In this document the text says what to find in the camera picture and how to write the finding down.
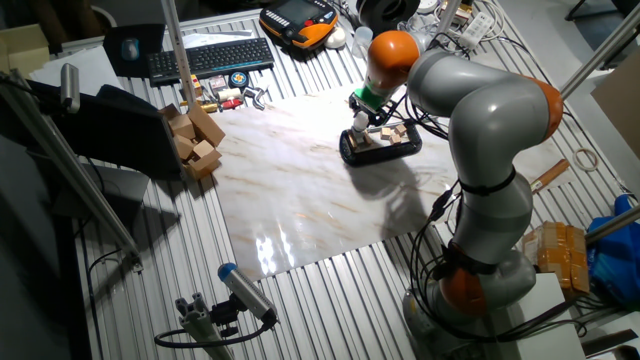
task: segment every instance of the slotted aluminum tabletop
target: slotted aluminum tabletop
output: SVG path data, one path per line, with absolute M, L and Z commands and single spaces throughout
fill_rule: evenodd
M 481 3 L 476 6 L 485 10 Z M 250 29 L 254 36 L 264 37 L 258 14 L 249 11 L 190 21 L 183 23 L 182 29 L 184 34 Z M 504 36 L 524 43 L 510 22 Z M 100 44 L 100 39 L 70 43 L 60 56 Z M 251 72 L 251 83 L 262 77 L 272 79 L 268 101 L 345 85 L 355 88 L 361 85 L 366 66 L 351 55 L 350 46 L 318 50 L 313 57 L 296 61 L 271 45 L 274 68 Z M 168 39 L 164 47 L 171 49 Z M 497 54 L 509 71 L 549 81 L 526 52 L 508 42 L 482 43 L 474 53 Z M 120 81 L 127 91 L 157 108 L 181 100 L 177 85 L 158 89 L 150 87 L 147 79 Z M 597 171 L 589 173 L 572 167 L 569 171 L 576 181 L 535 195 L 531 228 L 546 220 L 586 228 L 592 218 L 610 215 L 611 204 L 621 190 L 593 139 L 578 121 L 565 117 L 552 141 L 570 162 L 574 150 L 582 147 L 596 151 L 602 161 Z M 179 214 L 177 222 L 170 213 Z M 234 254 L 212 178 L 199 183 L 151 182 L 138 220 L 133 233 L 144 271 L 132 272 L 120 254 L 98 264 L 90 278 L 80 271 L 93 358 L 205 359 L 202 350 L 157 347 L 153 337 L 180 328 L 175 299 L 190 300 L 195 292 L 201 292 L 209 306 L 228 299 L 229 291 L 216 274 L 221 264 L 234 262 Z M 89 224 L 76 239 L 81 267 L 115 249 L 113 241 L 99 230 Z M 442 238 L 451 237 L 446 226 L 437 230 Z M 258 281 L 259 288 L 276 305 L 281 324 L 275 331 L 232 346 L 236 358 L 415 358 L 401 309 L 409 285 L 410 244 L 411 235 L 407 234 Z M 258 326 L 251 315 L 240 315 L 241 334 L 254 332 Z

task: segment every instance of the black cable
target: black cable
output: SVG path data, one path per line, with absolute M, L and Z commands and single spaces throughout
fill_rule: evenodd
M 499 36 L 498 40 L 509 42 L 509 43 L 519 47 L 520 49 L 524 50 L 524 52 L 526 52 L 530 56 L 532 55 L 531 52 L 529 51 L 529 49 L 527 49 L 524 45 L 522 45 L 521 43 L 519 43 L 519 42 L 517 42 L 517 41 L 515 41 L 513 39 L 510 39 L 510 38 L 508 38 L 506 36 Z
M 422 117 L 418 117 L 417 114 L 412 114 L 411 111 L 409 111 L 409 98 L 405 97 L 404 98 L 404 109 L 405 112 L 407 113 L 407 116 L 409 116 L 409 121 L 413 122 L 414 124 L 420 125 L 423 129 L 425 129 L 426 131 L 428 131 L 429 133 L 431 133 L 432 135 L 435 135 L 443 140 L 449 140 L 449 134 L 447 132 L 445 132 L 444 130 L 442 130 L 442 128 L 436 128 L 433 126 L 428 126 L 427 124 L 425 124 L 424 122 L 422 122 L 422 120 L 424 120 L 426 118 L 426 116 L 428 116 L 427 113 L 425 113 Z
M 113 250 L 113 251 L 111 251 L 111 252 L 108 252 L 108 253 L 106 253 L 106 254 L 104 254 L 104 255 L 100 256 L 100 257 L 99 257 L 99 258 L 97 258 L 93 263 L 91 263 L 91 266 L 89 266 L 89 270 L 88 270 L 87 272 L 88 272 L 88 273 L 91 273 L 91 270 L 93 269 L 93 267 L 94 267 L 94 266 L 96 266 L 96 265 L 98 265 L 98 263 L 100 262 L 100 260 L 102 260 L 102 259 L 106 258 L 106 257 L 107 257 L 107 256 L 109 256 L 109 255 L 113 255 L 113 254 L 117 253 L 117 252 L 118 252 L 118 251 L 120 251 L 120 250 L 122 250 L 122 249 L 118 248 L 118 249 L 115 249 L 115 250 Z
M 167 331 L 166 333 L 162 333 L 162 334 L 156 335 L 156 337 L 153 338 L 153 341 L 158 346 L 163 346 L 163 347 L 167 347 L 167 348 L 171 348 L 171 349 L 198 349 L 198 348 L 206 348 L 206 347 L 226 346 L 226 345 L 238 344 L 238 343 L 241 343 L 241 342 L 244 342 L 244 341 L 248 341 L 248 340 L 254 339 L 254 338 L 260 336 L 260 334 L 262 334 L 263 332 L 269 330 L 273 325 L 275 325 L 275 323 L 273 323 L 272 325 L 263 324 L 262 327 L 260 327 L 260 329 L 258 329 L 253 334 L 244 335 L 244 336 L 240 336 L 238 338 L 229 339 L 229 340 L 204 341 L 204 342 L 197 342 L 197 343 L 194 343 L 194 342 L 188 342 L 188 343 L 170 342 L 170 341 L 161 340 L 162 338 L 165 338 L 165 337 L 178 335 L 178 334 L 186 334 L 187 333 L 186 330 L 179 329 L 179 330 Z
M 411 104 L 411 107 L 413 108 L 413 113 L 415 114 L 417 119 L 420 119 L 420 121 L 423 121 L 424 119 L 429 120 L 429 122 L 431 122 L 438 129 L 438 131 L 440 131 L 441 133 L 447 135 L 447 137 L 448 137 L 449 134 L 426 111 L 423 111 L 422 115 L 418 116 L 418 108 L 417 108 L 417 106 L 415 104 Z
M 71 239 L 75 239 L 80 234 L 80 231 L 84 229 L 84 227 L 89 223 L 89 221 L 91 221 L 92 218 L 93 218 L 93 214 L 89 214 L 89 216 L 87 216 L 84 222 L 80 224 L 80 227 L 78 228 L 78 230 L 76 230 L 76 232 L 73 233 L 73 236 L 71 237 Z
M 593 299 L 593 298 L 590 298 L 588 296 L 579 298 L 578 302 L 584 302 L 584 303 L 587 303 L 587 304 L 590 304 L 590 305 L 595 305 L 595 306 L 607 306 L 607 304 L 605 302 L 603 302 L 602 300 Z
M 104 196 L 105 190 L 104 190 L 104 180 L 102 179 L 102 174 L 100 174 L 100 171 L 98 171 L 98 167 L 93 163 L 93 160 L 91 160 L 87 156 L 85 156 L 85 158 L 89 162 L 89 165 L 91 165 L 91 167 L 93 168 L 93 171 L 96 172 L 96 175 L 98 175 L 98 179 L 100 180 L 100 187 L 102 188 L 102 195 Z
M 400 113 L 397 111 L 397 109 L 398 109 L 398 106 L 400 105 L 400 103 L 401 103 L 404 99 L 406 99 L 406 97 L 407 97 L 407 94 L 405 93 L 404 95 L 402 95 L 402 97 L 400 98 L 400 100 L 398 100 L 398 102 L 394 102 L 394 103 L 393 103 L 393 105 L 391 105 L 391 106 L 389 107 L 389 111 L 387 112 L 387 118 L 386 118 L 386 119 L 384 119 L 384 121 L 382 122 L 382 124 L 380 124 L 380 126 L 382 126 L 382 125 L 386 125 L 386 124 L 389 122 L 389 119 L 391 119 L 392 117 L 394 117 L 394 116 L 393 116 L 393 115 L 394 115 L 394 113 L 397 113 L 397 114 L 398 114 L 398 116 L 395 116 L 395 117 L 400 118 L 400 119 L 403 119 L 403 118 L 402 118 L 402 114 L 400 114 Z
M 456 39 L 454 39 L 453 37 L 451 37 L 451 35 L 447 33 L 437 33 L 431 40 L 431 43 L 429 43 L 429 46 L 427 46 L 427 50 L 431 50 L 437 46 L 445 51 L 449 51 L 449 49 L 447 49 L 446 46 L 444 46 L 440 41 L 437 40 L 438 36 L 441 36 L 441 35 L 449 39 L 449 41 L 454 43 L 460 50 L 462 50 L 462 53 L 467 58 L 467 60 L 471 60 L 471 55 L 469 55 L 469 51 L 464 46 L 460 45 L 460 43 Z
M 354 19 L 354 16 L 351 15 L 351 11 L 349 10 L 348 5 L 344 6 L 344 4 L 342 4 L 342 1 L 339 0 L 333 0 L 332 3 L 338 8 L 338 12 L 340 12 L 340 14 L 342 14 L 347 19 L 347 21 L 349 21 L 349 24 L 351 24 L 352 27 L 351 31 L 354 31 L 358 26 L 360 26 L 356 19 Z
M 425 240 L 426 229 L 428 228 L 428 226 L 433 221 L 437 220 L 439 216 L 442 216 L 445 210 L 449 206 L 452 206 L 452 204 L 455 202 L 454 200 L 447 204 L 451 196 L 452 190 L 453 188 L 447 190 L 440 198 L 438 198 L 438 200 L 436 200 L 436 203 L 434 203 L 432 212 L 427 218 L 426 224 L 420 229 L 420 231 L 416 235 L 416 238 L 414 240 L 414 243 L 411 249 L 411 256 L 409 259 L 409 274 L 410 274 L 411 284 L 414 284 L 414 281 L 415 281 L 415 285 L 412 285 L 411 292 L 416 302 L 418 303 L 420 309 L 424 311 L 425 314 L 432 321 L 434 321 L 437 325 L 439 325 L 445 331 L 451 333 L 453 336 L 461 339 L 473 340 L 473 341 L 483 342 L 483 343 L 515 341 L 525 336 L 530 336 L 531 334 L 536 333 L 538 331 L 548 329 L 552 326 L 558 326 L 566 323 L 574 323 L 578 325 L 578 329 L 577 329 L 578 332 L 580 332 L 581 330 L 586 331 L 586 327 L 584 326 L 584 323 L 581 323 L 576 320 L 548 322 L 553 318 L 559 316 L 560 314 L 564 313 L 566 310 L 568 310 L 571 306 L 573 306 L 578 301 L 578 299 L 581 299 L 580 297 L 576 297 L 571 301 L 565 301 L 561 304 L 558 304 L 552 307 L 551 309 L 545 311 L 544 313 L 540 314 L 539 316 L 533 319 L 530 319 L 514 327 L 511 330 L 508 330 L 504 333 L 501 333 L 493 337 L 481 336 L 481 335 L 469 333 L 466 331 L 462 331 L 458 328 L 455 328 L 452 325 L 446 323 L 443 319 L 441 319 L 437 315 L 435 311 L 433 311 L 433 309 L 431 308 L 431 304 L 428 301 L 429 297 L 428 297 L 427 291 L 428 291 L 429 279 L 431 279 L 433 271 L 436 267 L 434 266 L 434 267 L 431 267 L 431 269 L 429 269 L 429 265 L 433 264 L 434 262 L 438 264 L 438 261 L 441 257 L 432 259 L 431 261 L 427 262 L 426 264 L 423 264 L 422 267 L 420 267 L 420 247 L 422 245 L 422 242 Z M 443 205 L 443 203 L 440 201 L 443 198 L 444 198 L 445 205 Z

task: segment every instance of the black keyboard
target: black keyboard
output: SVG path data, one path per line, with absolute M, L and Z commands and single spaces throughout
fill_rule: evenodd
M 267 39 L 230 41 L 187 49 L 191 73 L 198 78 L 273 67 Z M 147 55 L 151 86 L 177 83 L 178 63 L 173 51 Z

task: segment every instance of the black monitor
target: black monitor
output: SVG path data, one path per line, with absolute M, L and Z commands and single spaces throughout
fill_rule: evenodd
M 29 81 L 60 101 L 60 88 Z M 140 171 L 155 180 L 181 180 L 184 170 L 169 126 L 155 107 L 108 85 L 97 96 L 80 94 L 76 114 L 51 117 L 74 153 Z

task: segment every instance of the power strip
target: power strip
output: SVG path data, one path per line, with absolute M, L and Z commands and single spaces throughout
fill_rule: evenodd
M 420 5 L 418 5 L 416 12 L 418 14 L 428 14 L 435 10 L 437 6 L 438 0 L 420 0 Z
M 493 25 L 495 20 L 487 13 L 479 13 L 473 19 L 467 29 L 460 35 L 458 42 L 460 45 L 469 49 L 473 49 L 478 46 L 482 37 L 489 32 L 489 29 Z

